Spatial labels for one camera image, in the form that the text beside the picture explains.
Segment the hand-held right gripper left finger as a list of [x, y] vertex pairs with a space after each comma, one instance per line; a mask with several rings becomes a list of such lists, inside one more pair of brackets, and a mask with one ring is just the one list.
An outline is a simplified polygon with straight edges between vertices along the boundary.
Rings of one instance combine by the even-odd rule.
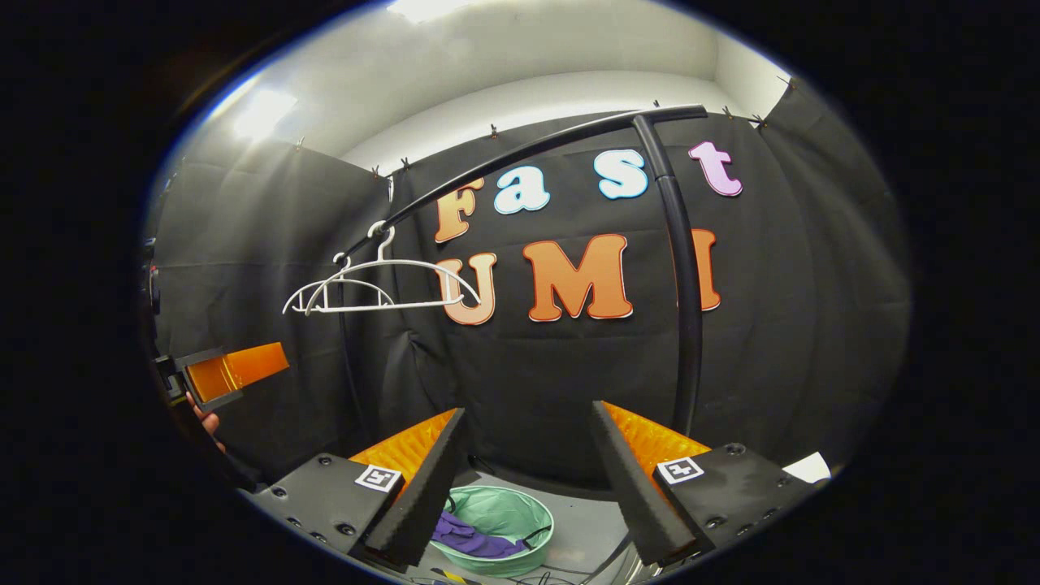
[[426, 552], [466, 442], [466, 411], [416, 423], [349, 458], [319, 454], [245, 499], [352, 563], [408, 569]]

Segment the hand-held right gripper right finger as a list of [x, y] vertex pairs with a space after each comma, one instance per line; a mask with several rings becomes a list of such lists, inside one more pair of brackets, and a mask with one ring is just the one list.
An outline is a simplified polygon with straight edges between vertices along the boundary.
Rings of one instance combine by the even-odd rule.
[[817, 492], [739, 442], [709, 448], [605, 401], [590, 429], [639, 559], [660, 567], [743, 543]]

